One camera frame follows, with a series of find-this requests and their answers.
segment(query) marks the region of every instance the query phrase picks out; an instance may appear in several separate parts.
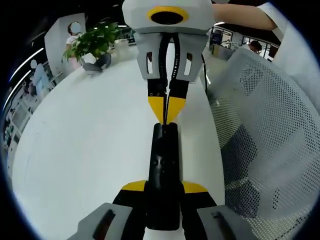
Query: white table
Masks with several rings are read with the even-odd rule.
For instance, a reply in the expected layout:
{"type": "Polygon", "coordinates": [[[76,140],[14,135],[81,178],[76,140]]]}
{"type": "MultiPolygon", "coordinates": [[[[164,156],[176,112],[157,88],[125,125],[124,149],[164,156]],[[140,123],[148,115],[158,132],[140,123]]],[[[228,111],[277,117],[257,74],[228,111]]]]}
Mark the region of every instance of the white table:
{"type": "MultiPolygon", "coordinates": [[[[169,66],[174,53],[168,53],[169,66]]],[[[49,93],[25,127],[12,173],[17,200],[43,239],[68,238],[81,219],[112,203],[122,186],[148,179],[156,123],[136,60],[93,77],[77,69],[49,93]]],[[[183,180],[203,185],[224,204],[219,142],[200,81],[189,86],[177,123],[183,180]]],[[[147,230],[144,239],[156,237],[183,239],[183,231],[147,230]]]]}

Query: potted plant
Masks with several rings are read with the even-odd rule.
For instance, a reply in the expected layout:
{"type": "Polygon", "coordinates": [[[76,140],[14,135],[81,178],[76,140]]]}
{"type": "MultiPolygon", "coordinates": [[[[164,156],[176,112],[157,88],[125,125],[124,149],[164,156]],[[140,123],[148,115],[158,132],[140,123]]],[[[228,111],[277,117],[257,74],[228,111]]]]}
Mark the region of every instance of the potted plant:
{"type": "Polygon", "coordinates": [[[97,61],[96,63],[101,65],[101,61],[99,62],[99,59],[103,55],[107,54],[109,46],[115,43],[116,37],[119,33],[120,28],[116,23],[108,25],[99,24],[95,28],[90,29],[79,36],[72,43],[71,48],[67,49],[63,53],[63,57],[67,60],[74,57],[78,62],[82,62],[82,56],[92,54],[97,61]]]}

